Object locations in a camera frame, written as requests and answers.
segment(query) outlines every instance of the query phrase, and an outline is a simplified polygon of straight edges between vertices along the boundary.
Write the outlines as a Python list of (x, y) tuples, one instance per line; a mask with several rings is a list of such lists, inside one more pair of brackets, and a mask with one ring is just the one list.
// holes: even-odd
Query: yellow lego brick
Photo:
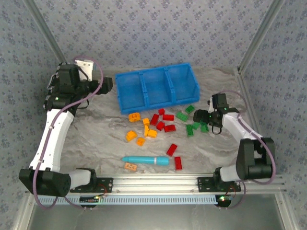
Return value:
[(149, 132), (148, 132), (148, 136), (149, 136), (150, 138), (156, 138), (157, 135), (158, 135), (158, 132), (155, 131), (155, 130), (151, 130), (151, 129), (150, 129)]
[(149, 119), (148, 118), (143, 118), (143, 124), (145, 125), (145, 126), (149, 126)]
[(139, 145), (139, 146), (142, 146), (145, 142), (145, 139), (144, 138), (138, 138), (138, 140), (136, 141), (136, 143)]
[(129, 114), (128, 116), (130, 122), (136, 122), (141, 119), (141, 115), (139, 113)]
[(137, 136), (138, 136), (138, 135), (136, 134), (136, 132), (130, 131), (130, 132), (128, 132), (127, 135), (126, 135), (126, 140), (129, 142), (129, 141), (135, 139)]
[(148, 136), (148, 132), (149, 132), (149, 127), (148, 126), (144, 126), (144, 136), (145, 137)]

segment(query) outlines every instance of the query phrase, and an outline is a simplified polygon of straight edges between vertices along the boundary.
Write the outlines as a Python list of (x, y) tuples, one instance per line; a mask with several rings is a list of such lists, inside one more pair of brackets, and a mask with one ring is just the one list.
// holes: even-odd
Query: toy brick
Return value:
[(202, 133), (208, 133), (209, 132), (209, 128), (208, 128), (207, 124), (205, 124), (201, 127), (201, 132)]
[(199, 122), (194, 122), (193, 124), (192, 124), (192, 128), (193, 129), (195, 129), (195, 130), (197, 130), (199, 127), (200, 127), (200, 123)]
[(126, 140), (129, 142), (129, 141), (135, 139), (137, 136), (138, 136), (138, 135), (136, 134), (136, 132), (130, 131), (130, 132), (128, 132), (127, 135), (126, 135)]
[(151, 124), (152, 126), (156, 126), (157, 123), (158, 123), (158, 119), (159, 119), (159, 115), (158, 115), (158, 114), (154, 114), (153, 117), (152, 117), (152, 119), (151, 119), (151, 121), (150, 121), (150, 124)]
[(184, 122), (186, 122), (188, 120), (188, 115), (183, 114), (182, 112), (178, 112), (176, 114), (176, 117)]
[(187, 136), (188, 136), (188, 137), (194, 136), (192, 125), (186, 125), (186, 130), (187, 130)]
[(156, 138), (157, 135), (158, 135), (158, 132), (155, 131), (155, 130), (151, 130), (151, 129), (150, 129), (149, 132), (148, 132), (148, 136), (149, 136), (150, 138)]
[(149, 126), (149, 119), (148, 118), (143, 118), (143, 124), (145, 125), (145, 126)]
[(157, 129), (159, 130), (159, 131), (162, 131), (162, 129), (164, 128), (164, 122), (163, 121), (160, 121), (158, 124), (157, 124)]
[(131, 163), (126, 162), (124, 168), (128, 170), (136, 171), (138, 166), (136, 164), (131, 164)]
[(171, 156), (173, 156), (173, 154), (174, 154), (176, 149), (177, 149), (177, 145), (171, 144), (171, 146), (169, 147), (169, 149), (166, 152), (166, 154), (171, 157)]
[(164, 121), (173, 121), (174, 120), (174, 115), (164, 114), (162, 119)]
[(175, 157), (174, 160), (176, 170), (182, 170), (181, 157)]
[(165, 110), (164, 109), (159, 109), (159, 115), (163, 115), (165, 113)]
[(207, 125), (207, 123), (201, 120), (201, 126), (204, 126), (204, 125)]
[(149, 127), (148, 126), (144, 126), (144, 136), (145, 137), (148, 136), (148, 132), (149, 132)]
[(194, 110), (195, 110), (195, 108), (194, 108), (194, 106), (193, 106), (193, 105), (190, 105), (188, 108), (186, 108), (186, 112), (187, 112), (187, 114), (192, 113)]
[(173, 131), (176, 131), (175, 125), (164, 126), (164, 132), (168, 133)]
[(139, 146), (142, 146), (145, 142), (145, 139), (144, 138), (138, 138), (138, 140), (136, 141), (136, 143), (139, 145)]
[(141, 115), (139, 113), (129, 114), (128, 116), (130, 122), (136, 122), (141, 119)]

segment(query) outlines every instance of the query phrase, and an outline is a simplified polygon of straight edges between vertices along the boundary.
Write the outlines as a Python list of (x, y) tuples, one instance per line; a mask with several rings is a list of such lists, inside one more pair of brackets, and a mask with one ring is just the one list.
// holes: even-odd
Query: blue bin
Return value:
[(144, 69), (116, 75), (122, 114), (189, 104), (200, 99), (190, 64)]

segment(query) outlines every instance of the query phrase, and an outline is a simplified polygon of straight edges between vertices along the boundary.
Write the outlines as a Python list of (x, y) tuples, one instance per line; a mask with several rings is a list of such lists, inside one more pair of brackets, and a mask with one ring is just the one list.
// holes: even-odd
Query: patterned wallpaper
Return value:
[(262, 131), (276, 143), (278, 173), (307, 229), (307, 2), (286, 0), (244, 73)]
[(272, 0), (35, 0), (67, 59), (239, 65)]
[(58, 62), (22, 1), (0, 4), (0, 229), (12, 228), (29, 166), (43, 133), (45, 91)]

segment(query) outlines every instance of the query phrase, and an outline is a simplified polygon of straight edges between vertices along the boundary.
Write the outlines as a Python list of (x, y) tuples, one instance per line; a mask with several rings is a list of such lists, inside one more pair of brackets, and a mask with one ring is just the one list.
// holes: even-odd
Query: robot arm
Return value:
[[(62, 108), (85, 98), (97, 89), (99, 83), (97, 80), (92, 80), (92, 70), (92, 62), (78, 61), (77, 65), (65, 63), (59, 65), (57, 73), (51, 77), (48, 86), (49, 92), (44, 103), (44, 108), (47, 110), (45, 130), (29, 169), (21, 169), (19, 173), (19, 179), (31, 193), (33, 193), (34, 171), (40, 162), (43, 146), (50, 129), (52, 132), (38, 171), (37, 194), (64, 197), (72, 188), (87, 184), (96, 186), (93, 170), (77, 169), (69, 174), (59, 172), (65, 137), (80, 104), (61, 113), (54, 126), (50, 126)], [(111, 91), (112, 87), (112, 79), (104, 78), (102, 87), (97, 94), (106, 94)]]
[[(194, 113), (193, 120), (195, 122), (203, 121), (212, 127), (217, 127), (220, 129), (219, 133), (224, 127), (239, 143), (236, 163), (215, 170), (213, 177), (216, 178), (217, 182), (270, 178), (272, 175), (272, 162), (258, 138), (268, 146), (274, 156), (273, 140), (264, 138), (255, 132), (242, 118), (238, 118), (239, 111), (235, 108), (229, 108), (224, 93), (213, 95), (208, 101), (208, 105), (209, 110), (197, 110)], [(259, 154), (260, 158), (255, 158), (255, 152)]]

